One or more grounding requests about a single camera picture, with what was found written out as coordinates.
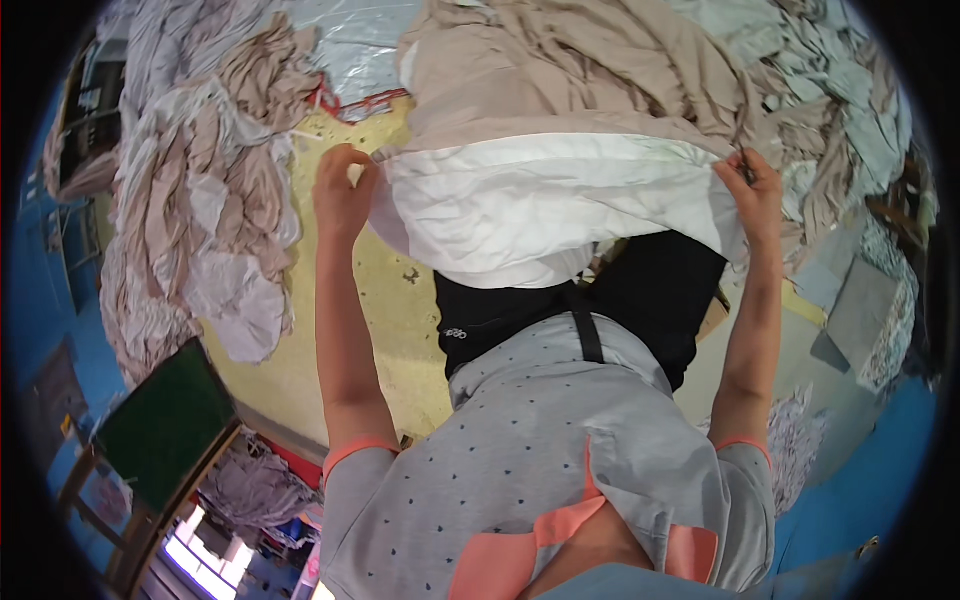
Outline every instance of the yellow surface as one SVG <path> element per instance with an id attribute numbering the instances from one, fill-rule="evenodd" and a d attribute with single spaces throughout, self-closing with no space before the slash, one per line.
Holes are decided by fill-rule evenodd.
<path id="1" fill-rule="evenodd" d="M 303 239 L 293 248 L 287 272 L 293 297 L 293 334 L 280 339 L 273 356 L 255 366 L 231 361 L 216 333 L 204 323 L 204 340 L 230 392 L 270 420 L 328 445 L 317 381 L 314 342 L 317 228 L 310 198 L 320 157 L 336 144 L 350 142 L 365 152 L 409 139 L 406 115 L 410 99 L 392 102 L 393 111 L 356 126 L 325 114 L 307 117 L 299 131 L 322 137 L 294 136 L 291 160 L 293 204 L 303 224 Z M 440 314 L 434 302 L 433 274 L 417 261 L 399 256 L 366 230 L 354 249 L 360 301 L 373 338 L 380 386 L 398 431 L 422 437 L 450 415 L 444 379 L 444 355 L 437 346 Z"/>
<path id="2" fill-rule="evenodd" d="M 827 326 L 827 313 L 824 312 L 823 308 L 798 296 L 797 290 L 793 287 L 793 282 L 789 279 L 784 279 L 782 285 L 783 287 L 780 289 L 782 302 L 780 304 L 783 308 L 800 315 L 818 327 Z"/>

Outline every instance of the black pants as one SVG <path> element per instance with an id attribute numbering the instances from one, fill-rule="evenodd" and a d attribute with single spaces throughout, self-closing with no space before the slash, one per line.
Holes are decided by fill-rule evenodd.
<path id="1" fill-rule="evenodd" d="M 695 338 L 726 263 L 676 231 L 641 235 L 583 294 L 591 312 L 613 319 L 646 344 L 676 391 L 697 354 Z M 571 308 L 566 288 L 572 282 L 539 290 L 478 290 L 439 273 L 434 278 L 447 379 L 531 324 Z"/>

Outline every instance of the black strap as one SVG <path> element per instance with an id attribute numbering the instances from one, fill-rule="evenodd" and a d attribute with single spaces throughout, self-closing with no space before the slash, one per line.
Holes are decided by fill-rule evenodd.
<path id="1" fill-rule="evenodd" d="M 582 292 L 571 283 L 564 288 L 564 297 L 570 307 L 570 312 L 573 313 L 577 333 L 580 334 L 580 347 L 584 351 L 584 360 L 603 365 L 603 347 L 600 346 L 600 334 L 597 333 L 593 315 L 590 314 Z"/>

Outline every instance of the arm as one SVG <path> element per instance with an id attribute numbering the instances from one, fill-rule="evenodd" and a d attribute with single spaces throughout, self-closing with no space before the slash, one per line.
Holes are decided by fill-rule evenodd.
<path id="1" fill-rule="evenodd" d="M 736 200 L 750 244 L 750 272 L 733 324 L 720 389 L 713 401 L 710 441 L 751 440 L 766 447 L 767 420 L 773 402 L 780 356 L 780 175 L 753 149 L 745 153 L 756 181 L 748 185 L 737 172 L 734 155 L 714 165 Z"/>
<path id="2" fill-rule="evenodd" d="M 356 187 L 350 164 L 367 167 Z M 396 444 L 394 421 L 373 362 L 373 344 L 353 279 L 353 244 L 370 215 L 379 172 L 341 144 L 321 160 L 313 188 L 317 217 L 317 374 L 330 452 L 363 435 Z"/>

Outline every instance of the patterned shirt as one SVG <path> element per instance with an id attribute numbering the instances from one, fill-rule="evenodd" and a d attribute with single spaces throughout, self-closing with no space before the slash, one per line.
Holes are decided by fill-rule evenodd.
<path id="1" fill-rule="evenodd" d="M 606 364 L 558 315 L 461 367 L 453 416 L 412 448 L 365 437 L 330 454 L 321 579 L 338 599 L 512 600 L 606 502 L 658 572 L 733 590 L 764 577 L 766 450 L 714 447 L 649 349 L 594 321 Z"/>

